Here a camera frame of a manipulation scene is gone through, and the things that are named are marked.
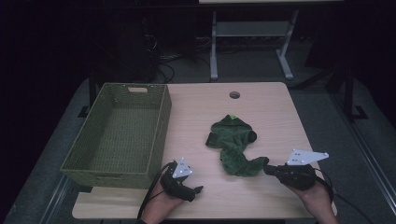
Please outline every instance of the person's left hand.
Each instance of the person's left hand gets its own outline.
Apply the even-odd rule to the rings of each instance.
[[[148,224],[158,224],[162,222],[172,212],[172,210],[184,202],[181,199],[173,198],[166,194],[166,192],[163,191],[163,186],[160,181],[155,185],[150,198],[153,196],[155,197],[148,201],[148,204],[143,211],[143,215],[140,218]]]

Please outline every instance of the floor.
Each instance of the floor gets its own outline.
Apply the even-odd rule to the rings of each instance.
[[[284,82],[289,87],[297,85],[320,72],[317,68],[304,67],[304,60],[311,44],[310,41],[294,41],[290,44],[287,59],[295,75],[294,80],[286,80],[282,74],[275,53],[278,40],[263,40],[260,46],[246,45],[248,48],[241,48],[232,53],[224,50],[219,54],[219,79],[216,82],[276,81]],[[198,56],[199,59],[195,61],[178,59],[166,63],[175,71],[171,82],[209,82],[209,54],[204,52]],[[169,67],[162,66],[162,70],[165,76],[172,76]],[[374,223],[396,223],[394,205],[390,206],[393,203],[392,197],[384,194],[390,191],[390,195],[394,196],[393,186],[396,186],[392,161],[396,158],[396,131],[376,107],[370,92],[358,80],[355,80],[354,105],[360,105],[368,119],[349,122],[339,106],[343,93],[327,93],[325,85],[328,80],[329,78],[325,77],[303,90],[290,91],[312,148],[326,151],[333,158],[320,161],[319,165],[329,175],[337,192],[359,207]],[[158,75],[153,82],[163,81],[163,76]],[[6,224],[133,223],[132,220],[78,220],[72,217],[71,211],[78,193],[89,191],[90,188],[79,186],[65,178],[59,169],[84,121],[78,114],[81,108],[88,104],[88,81],[84,81],[10,210]],[[371,154],[374,159],[370,159],[370,155],[367,157],[367,154]],[[335,198],[334,202],[341,223],[368,223],[349,204],[339,198]],[[266,222],[239,220],[238,223]],[[315,223],[315,220],[286,220],[286,223]]]

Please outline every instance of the white tracking marker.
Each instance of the white tracking marker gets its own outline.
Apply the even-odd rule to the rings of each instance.
[[[307,165],[314,161],[321,161],[329,158],[326,152],[313,152],[294,149],[289,156],[288,165]]]
[[[192,174],[192,170],[190,169],[190,166],[187,164],[187,161],[182,157],[178,162],[172,177],[179,178],[190,174]]]

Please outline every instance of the green woven basket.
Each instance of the green woven basket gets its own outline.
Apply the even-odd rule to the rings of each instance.
[[[171,107],[166,85],[106,83],[61,171],[83,186],[148,189]]]

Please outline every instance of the gray carpet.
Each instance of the gray carpet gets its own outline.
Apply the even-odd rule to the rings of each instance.
[[[293,86],[319,72],[318,69],[304,67],[304,59],[310,43],[296,42],[290,45],[287,55],[295,79],[286,80],[276,59],[274,48],[265,47],[235,54],[219,54],[218,82],[281,81]],[[195,62],[182,59],[168,63],[175,69],[173,82],[208,82],[209,67],[203,61],[208,62],[208,54],[202,54],[200,57],[202,60]],[[163,71],[167,76],[171,76],[171,71],[166,67]],[[155,82],[162,81],[162,78],[158,77]],[[324,78],[304,91],[290,91],[312,148],[326,151],[331,156],[321,161],[319,165],[331,177],[339,194],[356,204],[374,223],[396,223],[396,216],[375,182],[359,144],[343,118],[344,115],[340,113],[332,96],[324,91],[326,82],[327,78]],[[64,157],[82,125],[83,119],[78,118],[78,113],[88,103],[88,82],[85,81],[67,107],[5,223],[40,223],[51,202],[53,191],[62,180],[59,169]],[[359,128],[368,145],[374,149],[375,158],[395,186],[392,159],[396,158],[394,150],[396,132],[375,106],[370,93],[359,82],[355,88],[355,103],[362,106],[369,119],[357,120],[354,125]],[[77,220],[71,216],[71,210],[80,191],[89,191],[89,188],[79,186],[73,181],[69,182],[65,195],[60,197],[60,206],[52,210],[53,216],[50,216],[49,223],[101,223],[101,220]],[[337,198],[335,204],[341,223],[366,223],[363,217],[349,205]],[[287,220],[290,224],[314,222],[310,218]],[[106,220],[103,223],[120,223],[120,221]],[[132,223],[132,220],[123,220],[121,223]],[[246,220],[240,223],[253,222]],[[254,223],[263,223],[263,221],[254,221]]]

